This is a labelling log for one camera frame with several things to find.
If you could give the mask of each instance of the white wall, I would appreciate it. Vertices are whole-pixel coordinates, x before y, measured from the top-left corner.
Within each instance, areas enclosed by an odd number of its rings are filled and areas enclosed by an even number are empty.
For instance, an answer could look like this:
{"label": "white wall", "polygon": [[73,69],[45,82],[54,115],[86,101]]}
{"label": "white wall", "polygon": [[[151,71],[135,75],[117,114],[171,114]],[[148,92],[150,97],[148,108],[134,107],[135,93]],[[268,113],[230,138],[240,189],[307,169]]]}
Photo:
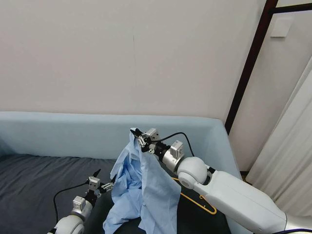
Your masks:
{"label": "white wall", "polygon": [[264,1],[0,2],[0,110],[226,119]]}
{"label": "white wall", "polygon": [[[280,0],[279,6],[311,1]],[[277,17],[293,17],[286,38],[270,38]],[[249,170],[312,55],[312,11],[275,15],[230,132],[241,170]]]}

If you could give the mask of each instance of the black cable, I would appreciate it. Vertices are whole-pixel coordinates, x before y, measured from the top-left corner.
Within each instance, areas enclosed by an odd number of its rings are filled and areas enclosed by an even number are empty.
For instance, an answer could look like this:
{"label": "black cable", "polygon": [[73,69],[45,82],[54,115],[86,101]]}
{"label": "black cable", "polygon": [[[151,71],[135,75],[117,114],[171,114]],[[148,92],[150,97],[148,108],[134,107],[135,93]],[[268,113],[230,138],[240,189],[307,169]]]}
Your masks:
{"label": "black cable", "polygon": [[82,185],[85,185],[85,184],[88,184],[88,183],[87,183],[87,182],[84,182],[83,184],[79,184],[79,185],[76,185],[76,186],[73,186],[73,187],[70,187],[70,188],[67,188],[67,189],[60,190],[60,191],[58,191],[58,192],[54,195],[54,197],[53,197],[53,204],[54,204],[55,216],[56,216],[56,219],[57,219],[57,223],[58,223],[58,221],[59,221],[58,208],[57,208],[57,204],[56,204],[56,202],[55,202],[55,198],[57,197],[57,195],[60,194],[60,193],[62,193],[62,192],[64,192],[64,191],[67,191],[67,190],[70,190],[70,189],[74,189],[74,188],[78,188],[78,187],[80,187],[80,186],[82,186]]}
{"label": "black cable", "polygon": [[189,144],[189,148],[190,148],[190,151],[191,151],[191,153],[192,153],[192,156],[195,157],[195,155],[194,155],[194,153],[193,153],[193,150],[192,150],[192,147],[191,147],[191,144],[190,144],[190,141],[189,141],[189,139],[187,138],[187,135],[186,135],[185,133],[183,133],[183,132],[174,133],[174,134],[172,134],[172,135],[170,135],[170,136],[167,136],[167,137],[165,137],[165,138],[163,138],[163,139],[160,139],[160,140],[152,140],[152,143],[161,142],[161,141],[167,140],[167,139],[169,139],[169,138],[171,138],[171,137],[174,137],[174,136],[176,136],[176,135],[179,135],[179,134],[182,134],[182,135],[185,136],[185,138],[186,138],[186,140],[187,140],[187,143]]}
{"label": "black cable", "polygon": [[287,233],[297,233],[297,232],[312,233],[312,230],[311,229],[298,228],[298,229],[284,230],[284,231],[276,232],[273,234],[287,234]]}

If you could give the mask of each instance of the white curtain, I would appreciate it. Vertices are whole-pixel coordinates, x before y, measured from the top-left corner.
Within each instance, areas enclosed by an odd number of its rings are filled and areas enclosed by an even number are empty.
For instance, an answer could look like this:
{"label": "white curtain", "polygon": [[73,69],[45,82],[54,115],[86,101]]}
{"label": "white curtain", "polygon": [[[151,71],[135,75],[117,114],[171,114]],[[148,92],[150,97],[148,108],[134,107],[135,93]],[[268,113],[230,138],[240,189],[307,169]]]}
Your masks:
{"label": "white curtain", "polygon": [[312,58],[246,180],[283,211],[312,215]]}

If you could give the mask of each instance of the silver joint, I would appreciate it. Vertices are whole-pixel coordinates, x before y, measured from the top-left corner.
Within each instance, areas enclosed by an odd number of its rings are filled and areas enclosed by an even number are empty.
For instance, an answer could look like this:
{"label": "silver joint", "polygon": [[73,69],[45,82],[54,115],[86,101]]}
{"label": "silver joint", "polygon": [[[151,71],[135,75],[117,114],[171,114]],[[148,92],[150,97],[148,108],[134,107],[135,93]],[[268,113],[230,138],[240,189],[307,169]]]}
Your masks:
{"label": "silver joint", "polygon": [[162,159],[162,162],[166,164],[167,168],[170,171],[175,173],[183,158],[183,143],[177,140],[175,143],[172,144],[170,149],[167,150]]}
{"label": "silver joint", "polygon": [[99,178],[89,176],[89,189],[95,191],[100,186],[101,180]]}
{"label": "silver joint", "polygon": [[147,132],[145,132],[145,136],[149,137],[152,141],[153,140],[159,140],[159,134],[157,129],[155,128],[151,128],[150,130],[148,130]]}
{"label": "silver joint", "polygon": [[87,201],[85,198],[81,196],[76,196],[73,200],[73,209],[71,214],[76,215],[82,219],[82,221],[85,221],[92,210],[92,205],[89,201]]}

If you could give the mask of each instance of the light blue sofa backrest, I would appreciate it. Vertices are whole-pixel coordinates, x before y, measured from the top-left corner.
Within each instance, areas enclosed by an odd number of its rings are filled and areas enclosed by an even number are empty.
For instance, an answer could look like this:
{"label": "light blue sofa backrest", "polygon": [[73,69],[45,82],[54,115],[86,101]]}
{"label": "light blue sofa backrest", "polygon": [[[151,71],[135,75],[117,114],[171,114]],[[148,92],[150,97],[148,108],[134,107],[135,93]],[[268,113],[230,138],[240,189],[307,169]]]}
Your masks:
{"label": "light blue sofa backrest", "polygon": [[[223,123],[218,119],[169,116],[78,115],[0,112],[0,156],[78,156],[117,158],[129,141],[130,128],[157,128],[160,137],[184,132],[195,156],[217,170],[241,178]],[[166,141],[187,141],[176,136]],[[233,234],[249,233],[228,219]]]}

